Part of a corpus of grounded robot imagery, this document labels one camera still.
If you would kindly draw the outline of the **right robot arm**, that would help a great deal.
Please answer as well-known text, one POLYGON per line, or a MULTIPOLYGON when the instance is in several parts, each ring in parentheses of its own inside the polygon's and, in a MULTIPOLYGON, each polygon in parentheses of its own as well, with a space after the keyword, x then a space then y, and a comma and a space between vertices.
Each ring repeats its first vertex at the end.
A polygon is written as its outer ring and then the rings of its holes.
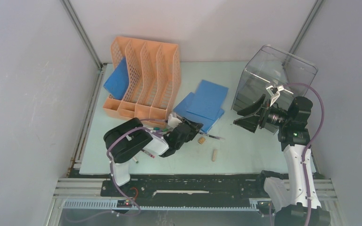
POLYGON ((311 137, 306 128, 311 100, 298 96, 284 110, 266 95, 237 112, 234 124, 252 133, 266 124, 278 127, 278 140, 288 168, 289 189, 284 180, 270 176, 259 180, 255 190, 269 196, 275 209, 274 226, 329 226, 330 213, 318 199, 311 169, 311 137))

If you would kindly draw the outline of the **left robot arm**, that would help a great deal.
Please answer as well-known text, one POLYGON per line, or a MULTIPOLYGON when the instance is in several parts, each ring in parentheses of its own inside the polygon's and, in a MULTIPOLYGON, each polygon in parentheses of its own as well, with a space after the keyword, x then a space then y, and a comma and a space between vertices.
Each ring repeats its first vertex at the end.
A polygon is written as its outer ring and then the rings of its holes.
POLYGON ((145 127, 141 119, 132 118, 106 132, 103 140, 114 180, 112 190, 119 196, 129 193, 129 160, 136 154, 148 151, 163 158, 171 156, 193 140, 202 127, 202 123, 183 118, 172 131, 161 134, 145 127))

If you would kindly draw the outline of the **blue folder front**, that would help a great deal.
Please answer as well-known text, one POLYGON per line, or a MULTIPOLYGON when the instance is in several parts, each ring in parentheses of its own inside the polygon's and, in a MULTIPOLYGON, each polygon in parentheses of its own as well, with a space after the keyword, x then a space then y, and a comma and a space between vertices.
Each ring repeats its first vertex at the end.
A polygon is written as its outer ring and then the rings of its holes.
POLYGON ((112 74, 103 84, 103 87, 116 100, 122 100, 129 86, 127 61, 124 57, 112 74))

